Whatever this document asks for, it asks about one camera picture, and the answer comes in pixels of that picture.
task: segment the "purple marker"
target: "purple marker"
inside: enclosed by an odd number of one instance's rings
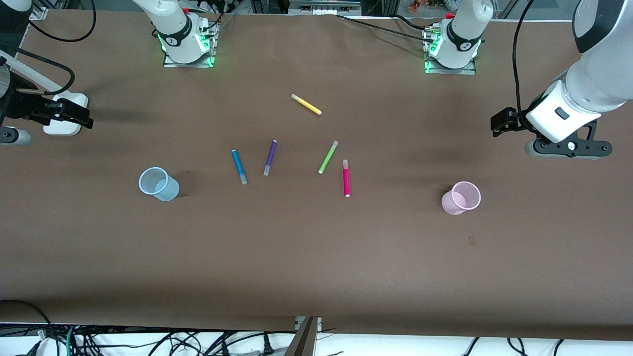
[[[270,172],[270,165],[273,164],[275,148],[277,148],[277,140],[273,140],[273,142],[270,144],[270,150],[268,150],[268,159],[266,160],[266,167],[264,168],[265,177],[268,177],[268,173]]]

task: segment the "plastic cup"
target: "plastic cup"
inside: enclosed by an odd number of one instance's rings
[[[459,182],[442,197],[442,207],[451,215],[473,210],[481,202],[479,189],[471,182]]]
[[[139,178],[139,188],[147,195],[158,200],[170,201],[178,195],[180,185],[161,167],[148,168]]]

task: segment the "cup rim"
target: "cup rim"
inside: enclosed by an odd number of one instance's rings
[[[479,195],[479,200],[477,201],[477,204],[475,204],[474,207],[472,208],[467,208],[467,207],[463,207],[461,205],[459,205],[457,203],[457,201],[455,201],[455,198],[453,196],[453,193],[455,191],[455,187],[461,183],[465,183],[465,184],[469,184],[471,186],[473,186],[475,188],[475,190],[477,191],[477,195]],[[467,182],[467,181],[461,181],[461,182],[457,182],[455,183],[455,185],[451,188],[451,199],[453,199],[453,203],[455,203],[455,205],[457,205],[460,209],[464,209],[464,210],[473,210],[474,208],[477,208],[479,206],[479,204],[481,203],[481,192],[479,191],[479,188],[477,188],[477,186],[471,182]]]
[[[155,192],[150,193],[146,191],[145,189],[143,189],[143,186],[141,185],[141,181],[143,180],[143,176],[152,169],[158,169],[165,175],[165,184],[160,189],[157,189]],[[161,167],[149,167],[148,169],[144,170],[143,173],[141,173],[141,176],[139,177],[139,189],[147,195],[156,195],[162,192],[163,190],[165,190],[165,188],[167,187],[168,181],[169,181],[169,175],[167,174],[166,170],[162,169]]]

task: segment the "green marker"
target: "green marker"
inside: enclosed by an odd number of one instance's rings
[[[318,169],[319,174],[325,171],[325,168],[327,167],[327,164],[330,163],[330,159],[332,158],[332,155],[334,154],[334,150],[336,149],[336,146],[338,145],[339,145],[339,142],[334,141],[334,143],[332,144],[332,147],[330,147],[330,151],[327,153],[327,156],[325,156],[323,163],[321,163],[321,168]]]

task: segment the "yellow marker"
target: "yellow marker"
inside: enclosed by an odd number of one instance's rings
[[[296,96],[296,95],[292,95],[292,98],[295,99],[296,101],[299,101],[299,103],[305,107],[307,107],[308,109],[312,110],[313,113],[317,114],[317,115],[321,115],[321,110],[315,108],[312,104],[310,104],[309,102],[301,99],[300,97]]]

